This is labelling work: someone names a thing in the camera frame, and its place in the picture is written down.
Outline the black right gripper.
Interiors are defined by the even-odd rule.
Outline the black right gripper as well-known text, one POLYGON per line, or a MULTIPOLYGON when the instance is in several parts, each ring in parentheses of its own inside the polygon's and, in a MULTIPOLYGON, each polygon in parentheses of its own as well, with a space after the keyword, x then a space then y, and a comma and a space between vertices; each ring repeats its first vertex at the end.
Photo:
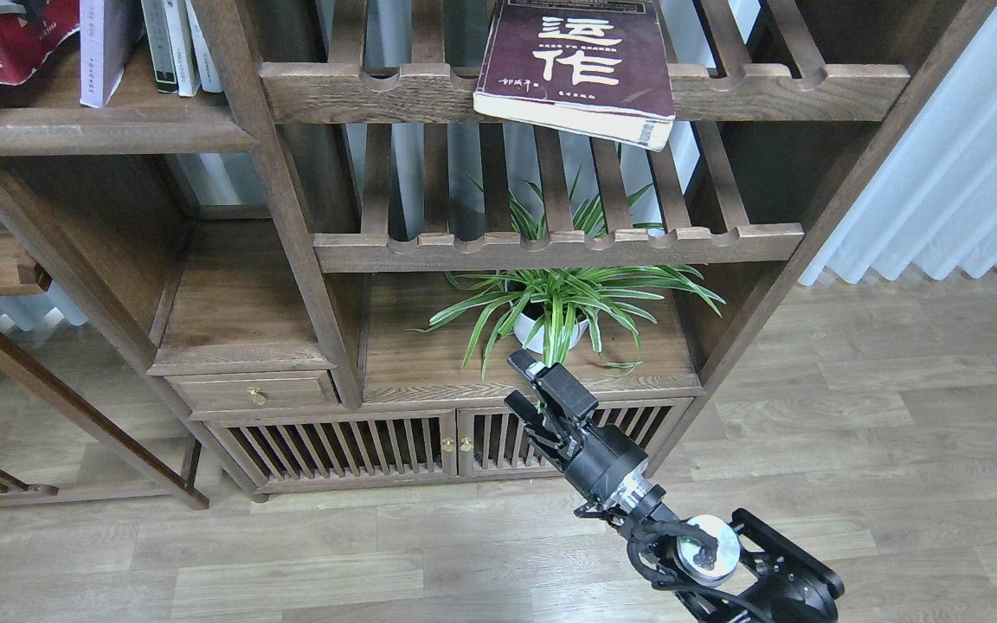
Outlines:
POLYGON ((648 520, 647 453, 617 426, 594 425, 598 400, 561 364, 551 367, 528 350, 515 350, 507 363, 537 391, 539 403, 521 391, 507 395, 504 403, 522 421, 531 445, 585 497, 575 516, 648 520))

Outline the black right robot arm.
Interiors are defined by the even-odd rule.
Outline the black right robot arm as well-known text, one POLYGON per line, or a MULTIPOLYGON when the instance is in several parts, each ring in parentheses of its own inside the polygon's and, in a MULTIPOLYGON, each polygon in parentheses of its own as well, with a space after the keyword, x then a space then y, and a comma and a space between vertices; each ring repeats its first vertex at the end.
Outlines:
POLYGON ((601 519, 626 540, 630 563, 700 622, 835 622, 842 580, 744 509, 731 522, 680 519, 645 476, 647 453, 617 426, 592 421, 598 401, 561 364, 516 350, 509 364, 539 394, 514 391, 507 406, 531 444, 581 496, 582 519, 601 519))

